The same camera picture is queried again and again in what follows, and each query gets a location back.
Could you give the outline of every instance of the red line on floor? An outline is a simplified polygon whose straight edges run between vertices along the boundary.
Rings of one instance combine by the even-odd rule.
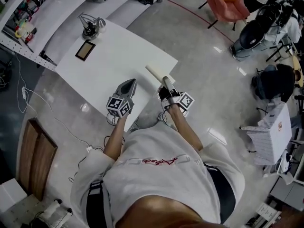
[[[171,1],[171,0],[168,0],[168,1],[171,2],[171,3],[173,3],[173,4],[175,4],[175,5],[177,5],[177,6],[179,6],[179,7],[181,7],[182,9],[185,9],[186,11],[188,11],[188,12],[190,12],[191,14],[195,15],[196,17],[199,17],[201,20],[205,21],[207,24],[209,24],[209,25],[211,24],[210,22],[208,22],[207,20],[205,20],[204,18],[202,18],[200,15],[198,15],[198,14],[192,12],[191,10],[185,8],[184,6],[182,6],[182,5],[180,5],[180,4],[176,3],[176,2],[173,2],[173,1]],[[219,33],[221,33],[221,34],[222,34],[224,37],[226,37],[228,40],[230,40],[232,43],[234,43],[233,40],[231,40],[228,36],[226,36],[226,35],[225,35],[222,31],[220,31],[218,28],[216,28],[216,27],[214,27],[214,26],[213,26],[213,28],[216,29]]]

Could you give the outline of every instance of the white box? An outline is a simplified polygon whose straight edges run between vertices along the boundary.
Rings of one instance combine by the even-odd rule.
[[[16,179],[11,179],[0,185],[0,213],[7,211],[27,197],[25,191],[17,183]]]
[[[265,203],[262,203],[256,212],[267,221],[270,221],[276,215],[277,210]]]

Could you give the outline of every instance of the small robot arm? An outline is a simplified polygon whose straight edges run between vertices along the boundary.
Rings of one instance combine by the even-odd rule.
[[[167,76],[165,76],[162,80],[164,86],[160,89],[159,96],[163,110],[168,110],[172,104],[178,104],[179,107],[184,110],[184,115],[186,115],[194,103],[194,99],[187,92],[178,92]]]
[[[130,114],[134,103],[132,97],[135,94],[137,82],[136,79],[129,79],[120,84],[115,93],[109,98],[106,108],[110,115],[119,118]]]

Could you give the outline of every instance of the white foam cylinder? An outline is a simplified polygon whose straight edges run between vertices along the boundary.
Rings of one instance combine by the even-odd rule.
[[[158,80],[162,85],[164,85],[162,78],[165,76],[162,76],[162,73],[155,70],[155,68],[152,68],[150,65],[146,66],[146,69]]]

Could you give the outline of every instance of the pink chair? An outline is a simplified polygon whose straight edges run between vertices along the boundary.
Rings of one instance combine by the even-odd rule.
[[[211,28],[219,20],[235,23],[238,20],[245,19],[250,15],[248,9],[244,5],[244,0],[235,0],[234,2],[225,2],[224,0],[207,0],[207,2],[201,5],[199,9],[201,9],[207,3],[217,18],[217,20],[209,25],[208,28]]]

